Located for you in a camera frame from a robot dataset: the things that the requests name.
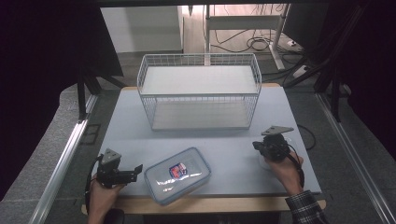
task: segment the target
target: wrist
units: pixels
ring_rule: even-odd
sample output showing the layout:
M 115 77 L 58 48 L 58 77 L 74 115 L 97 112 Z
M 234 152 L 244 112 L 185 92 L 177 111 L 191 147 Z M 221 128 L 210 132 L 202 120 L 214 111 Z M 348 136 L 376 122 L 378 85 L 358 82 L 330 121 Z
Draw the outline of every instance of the wrist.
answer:
M 102 224 L 106 214 L 92 212 L 88 215 L 88 224 Z
M 304 192 L 304 189 L 301 187 L 299 181 L 290 181 L 289 183 L 283 183 L 283 186 L 285 187 L 285 190 L 289 196 Z

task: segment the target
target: container lid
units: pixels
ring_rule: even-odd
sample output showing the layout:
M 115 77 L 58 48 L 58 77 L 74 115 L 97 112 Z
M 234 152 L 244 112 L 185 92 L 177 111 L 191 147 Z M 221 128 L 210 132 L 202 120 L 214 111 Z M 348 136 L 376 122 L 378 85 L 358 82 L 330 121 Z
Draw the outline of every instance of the container lid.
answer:
M 150 166 L 145 172 L 152 198 L 162 205 L 201 186 L 210 175 L 209 165 L 196 147 Z

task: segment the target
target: human hand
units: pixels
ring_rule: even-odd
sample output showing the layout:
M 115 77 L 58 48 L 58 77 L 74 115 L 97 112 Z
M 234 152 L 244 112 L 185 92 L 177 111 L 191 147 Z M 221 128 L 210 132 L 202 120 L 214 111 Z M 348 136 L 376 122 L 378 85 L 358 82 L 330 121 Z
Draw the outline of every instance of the human hand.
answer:
M 294 152 L 291 152 L 290 155 L 299 161 L 300 164 L 303 164 L 304 159 L 302 157 L 297 156 Z M 289 158 L 285 158 L 283 161 L 270 161 L 265 158 L 265 162 L 270 165 L 277 179 L 282 183 L 289 196 L 299 194 L 304 191 L 300 185 L 300 176 L 297 169 Z
M 111 189 L 107 189 L 96 179 L 91 182 L 88 224 L 101 224 L 104 222 L 107 212 L 113 206 L 123 187 L 125 185 L 116 185 Z

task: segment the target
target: wire basket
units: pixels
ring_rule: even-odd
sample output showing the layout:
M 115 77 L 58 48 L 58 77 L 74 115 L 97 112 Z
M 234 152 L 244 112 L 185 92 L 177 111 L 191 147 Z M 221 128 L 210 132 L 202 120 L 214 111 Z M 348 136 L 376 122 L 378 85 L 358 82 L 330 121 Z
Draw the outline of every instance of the wire basket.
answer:
M 261 87 L 252 53 L 150 54 L 137 76 L 152 130 L 248 129 Z

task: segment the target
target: gray tabletop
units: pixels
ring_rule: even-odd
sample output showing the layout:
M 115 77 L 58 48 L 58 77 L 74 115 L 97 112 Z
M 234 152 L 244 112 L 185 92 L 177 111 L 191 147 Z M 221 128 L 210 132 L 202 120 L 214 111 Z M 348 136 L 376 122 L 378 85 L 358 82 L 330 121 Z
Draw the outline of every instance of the gray tabletop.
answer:
M 121 154 L 120 170 L 133 170 L 143 163 L 145 171 L 188 147 L 197 147 L 212 169 L 209 181 L 192 192 L 203 197 L 279 195 L 286 191 L 273 173 L 262 167 L 253 141 L 271 125 L 294 128 L 284 133 L 304 157 L 305 189 L 320 193 L 311 162 L 297 129 L 283 88 L 262 88 L 250 129 L 224 131 L 152 131 L 139 94 L 121 91 L 100 153 L 111 148 Z M 124 188 L 120 195 L 149 196 L 144 176 Z

